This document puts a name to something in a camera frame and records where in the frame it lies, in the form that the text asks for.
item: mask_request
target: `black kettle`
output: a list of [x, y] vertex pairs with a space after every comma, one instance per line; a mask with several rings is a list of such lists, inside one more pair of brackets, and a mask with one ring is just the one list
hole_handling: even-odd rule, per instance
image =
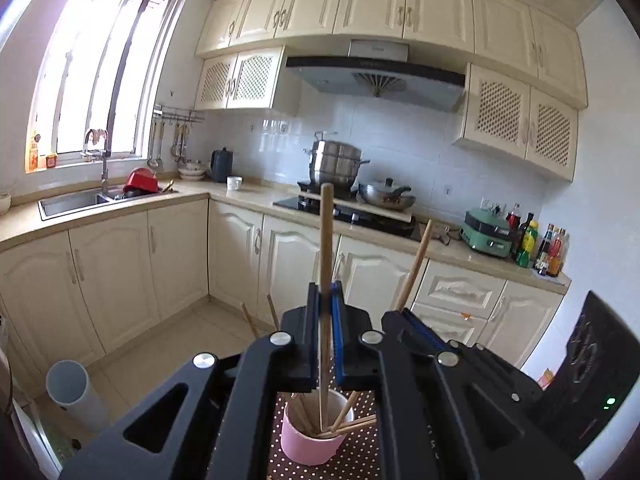
[[231, 167], [234, 163], [234, 152], [227, 151], [226, 148], [215, 150], [211, 153], [211, 174], [214, 182], [226, 182], [226, 178], [231, 176]]

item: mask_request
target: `utensil rack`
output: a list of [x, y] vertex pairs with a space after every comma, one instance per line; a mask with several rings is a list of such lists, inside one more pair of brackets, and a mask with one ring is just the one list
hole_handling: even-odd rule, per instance
[[165, 105], [154, 105], [154, 117], [169, 121], [169, 125], [176, 123], [201, 123], [204, 121], [202, 112], [188, 108], [175, 108]]

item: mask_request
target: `white wall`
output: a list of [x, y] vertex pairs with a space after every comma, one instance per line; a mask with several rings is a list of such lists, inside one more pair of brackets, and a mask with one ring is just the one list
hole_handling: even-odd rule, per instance
[[[14, 195], [20, 195], [73, 182], [100, 180], [99, 162], [24, 173], [24, 147], [38, 70], [66, 1], [33, 0], [0, 51], [0, 192], [12, 188]], [[210, 0], [185, 1], [164, 60], [156, 102], [193, 107], [202, 70], [202, 60], [193, 53], [209, 6]], [[172, 134], [166, 132], [162, 149], [166, 170], [175, 168], [169, 154], [171, 140]], [[126, 176], [141, 163], [111, 161], [110, 176]]]
[[[640, 39], [615, 0], [605, 0], [578, 27], [589, 107], [578, 117], [578, 156], [570, 186], [550, 183], [543, 222], [570, 233], [564, 272], [573, 280], [554, 320], [525, 364], [534, 378], [557, 370], [588, 290], [640, 336]], [[578, 459], [599, 478], [640, 422], [640, 386]]]
[[[523, 164], [451, 145], [460, 131], [459, 116], [382, 99], [324, 94], [306, 83], [289, 135], [262, 135], [267, 116], [209, 112], [206, 138], [194, 140], [199, 157], [210, 160], [212, 150], [226, 146], [234, 151], [236, 173], [295, 184], [308, 180], [308, 156], [302, 149], [311, 148], [313, 132], [336, 130], [339, 136], [331, 139], [354, 144], [371, 160], [361, 167], [360, 179], [389, 176], [407, 183], [425, 214], [461, 221], [483, 196], [509, 208], [519, 202], [524, 213], [536, 216], [542, 208], [545, 178]], [[445, 185], [451, 186], [450, 195]]]

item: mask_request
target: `silver screw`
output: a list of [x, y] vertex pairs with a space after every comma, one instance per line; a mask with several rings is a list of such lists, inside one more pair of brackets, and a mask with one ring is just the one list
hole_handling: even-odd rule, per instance
[[460, 359], [453, 352], [440, 352], [438, 354], [438, 362], [443, 366], [455, 366]]
[[363, 343], [367, 343], [370, 345], [377, 345], [382, 342], [383, 335], [377, 330], [367, 330], [364, 332], [360, 339], [362, 339]]
[[211, 368], [216, 362], [216, 357], [212, 354], [198, 354], [193, 358], [193, 364], [196, 368]]
[[287, 332], [274, 332], [271, 334], [269, 341], [276, 346], [284, 346], [291, 343], [291, 336]]

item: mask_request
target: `green electric grill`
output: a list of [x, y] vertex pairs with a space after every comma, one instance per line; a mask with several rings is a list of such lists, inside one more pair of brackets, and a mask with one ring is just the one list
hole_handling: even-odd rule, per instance
[[507, 221], [490, 209], [466, 212], [460, 235], [466, 244], [480, 253], [505, 258], [511, 250], [511, 230]]

